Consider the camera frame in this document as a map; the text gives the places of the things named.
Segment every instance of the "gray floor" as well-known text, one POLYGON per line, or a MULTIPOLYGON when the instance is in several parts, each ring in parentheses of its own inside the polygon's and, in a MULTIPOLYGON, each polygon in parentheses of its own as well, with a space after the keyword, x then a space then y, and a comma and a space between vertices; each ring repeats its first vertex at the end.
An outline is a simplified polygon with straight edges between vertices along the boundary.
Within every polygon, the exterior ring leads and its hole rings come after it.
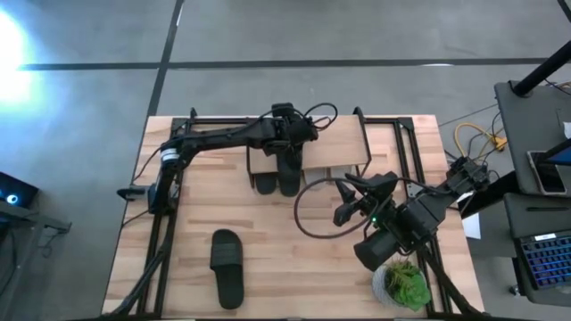
MULTIPOLYGON (((0 68, 159 62, 175 2, 4 0, 0 68)), ((570 29, 554 0, 186 0, 171 60, 545 57, 568 41, 570 29)), ((492 105, 493 84, 533 67, 170 70, 157 114, 187 114, 190 107, 202 115, 259 114, 276 102, 303 110, 329 101, 343 113, 360 106, 367 114, 435 114, 444 123, 492 105)), ((0 71, 0 170, 41 188, 47 215, 73 222, 50 258, 35 258, 15 319, 94 317, 125 208, 115 190, 132 176, 157 70, 0 71)), ((569 79, 565 67, 551 80, 569 79)), ((452 140, 458 123, 488 128, 496 113, 491 108, 441 127, 446 149, 458 154, 452 140)), ((461 132, 464 145, 472 135, 461 132)), ((473 154, 483 142, 476 141, 473 154)), ((511 170, 508 151, 488 161, 501 175, 511 170)), ((501 207, 483 217, 500 218, 501 207)), ((493 241, 470 247, 488 312, 568 319, 571 309, 507 293, 514 283, 509 262, 482 255, 493 241)))

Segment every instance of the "wooden tabletop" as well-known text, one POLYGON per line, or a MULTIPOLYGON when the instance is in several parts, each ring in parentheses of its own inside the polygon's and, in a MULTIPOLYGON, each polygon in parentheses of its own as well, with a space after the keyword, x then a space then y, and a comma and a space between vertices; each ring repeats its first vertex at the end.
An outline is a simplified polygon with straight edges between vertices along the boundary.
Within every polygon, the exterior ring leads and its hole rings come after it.
MULTIPOLYGON (((436 118, 428 115, 412 118, 426 181, 437 185, 445 179, 448 166, 436 118)), ((171 120, 172 117, 148 120, 137 172, 169 138, 171 120)), ((406 143, 408 138, 403 134, 406 143)), ((401 174, 393 127, 367 125, 367 136, 373 160, 365 176, 387 171, 401 174)), ((407 145, 405 149, 409 168, 414 170, 410 147, 407 145)), ((426 314, 423 309, 413 312, 381 305, 371 291, 372 273, 353 253, 352 246, 362 240, 362 231, 335 240, 316 240, 303 235, 294 223, 294 198, 278 192, 259 195, 250 187, 244 153, 244 147, 201 152, 186 170, 163 317, 379 318, 426 314), (211 236, 220 228, 235 231, 244 246, 244 303, 230 311, 219 305, 216 278, 209 268, 211 236)), ((151 184, 158 169, 157 158, 137 184, 151 184)), ((403 186, 399 185, 393 195, 397 202, 402 202, 403 186)), ((332 223, 333 212, 340 203, 333 185, 308 192, 301 201, 302 223, 314 233, 340 232, 332 223)), ((125 219, 145 209, 145 202, 132 202, 125 219)), ((355 217, 343 228, 357 221, 355 217)), ((104 312, 117 307, 141 276, 151 225, 152 216, 145 215, 122 230, 104 312)), ((452 282, 474 307, 483 310, 458 212, 447 212, 439 226, 438 240, 444 268, 452 282)), ((434 301, 440 310, 434 276, 430 279, 434 301)), ((153 293, 152 287, 149 309, 153 306, 153 293)))

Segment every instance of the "blue light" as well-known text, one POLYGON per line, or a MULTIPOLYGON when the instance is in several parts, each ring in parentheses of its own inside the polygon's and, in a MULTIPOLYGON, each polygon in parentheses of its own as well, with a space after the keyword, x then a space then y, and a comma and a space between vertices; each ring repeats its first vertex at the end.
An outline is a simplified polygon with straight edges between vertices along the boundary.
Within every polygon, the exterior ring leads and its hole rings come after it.
POLYGON ((6 197, 6 201, 8 202, 8 204, 14 205, 15 203, 18 202, 18 196, 14 194, 8 195, 8 197, 6 197))

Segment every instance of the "keyboard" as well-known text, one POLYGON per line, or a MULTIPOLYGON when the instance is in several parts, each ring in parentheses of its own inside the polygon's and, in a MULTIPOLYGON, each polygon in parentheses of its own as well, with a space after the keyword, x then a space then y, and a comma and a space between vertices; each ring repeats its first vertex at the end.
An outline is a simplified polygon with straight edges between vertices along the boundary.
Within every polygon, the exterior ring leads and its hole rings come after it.
POLYGON ((571 285, 571 231, 523 237, 519 247, 536 290, 571 285))

